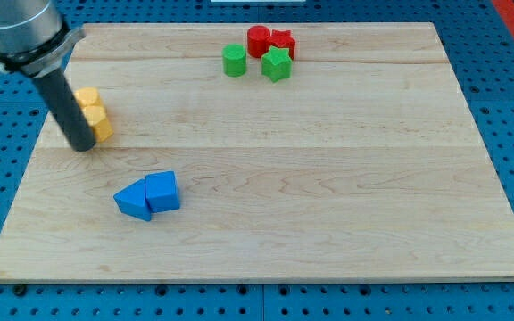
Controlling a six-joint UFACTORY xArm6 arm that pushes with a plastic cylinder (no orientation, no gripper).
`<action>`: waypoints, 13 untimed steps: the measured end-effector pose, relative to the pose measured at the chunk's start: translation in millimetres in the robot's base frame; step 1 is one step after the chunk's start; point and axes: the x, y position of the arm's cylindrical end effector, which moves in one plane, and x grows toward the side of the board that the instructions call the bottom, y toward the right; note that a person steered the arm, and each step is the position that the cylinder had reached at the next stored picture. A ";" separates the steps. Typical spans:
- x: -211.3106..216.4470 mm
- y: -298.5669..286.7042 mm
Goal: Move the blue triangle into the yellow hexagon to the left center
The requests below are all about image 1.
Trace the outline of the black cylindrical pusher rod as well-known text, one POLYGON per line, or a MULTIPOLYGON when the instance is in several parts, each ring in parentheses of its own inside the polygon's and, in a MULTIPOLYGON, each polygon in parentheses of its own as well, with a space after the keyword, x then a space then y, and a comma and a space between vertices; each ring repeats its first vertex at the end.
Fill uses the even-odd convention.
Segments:
POLYGON ((70 85, 61 69, 56 69, 32 82, 46 103, 54 120, 62 130, 70 147, 75 152, 91 150, 95 135, 80 109, 70 85))

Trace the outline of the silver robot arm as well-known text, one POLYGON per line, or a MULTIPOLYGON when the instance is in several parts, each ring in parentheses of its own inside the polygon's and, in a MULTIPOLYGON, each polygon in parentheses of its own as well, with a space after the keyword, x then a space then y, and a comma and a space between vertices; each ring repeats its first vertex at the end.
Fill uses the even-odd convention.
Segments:
POLYGON ((0 0, 0 72, 31 79, 70 147, 96 144, 62 70, 65 56, 85 37, 72 28, 52 0, 0 0))

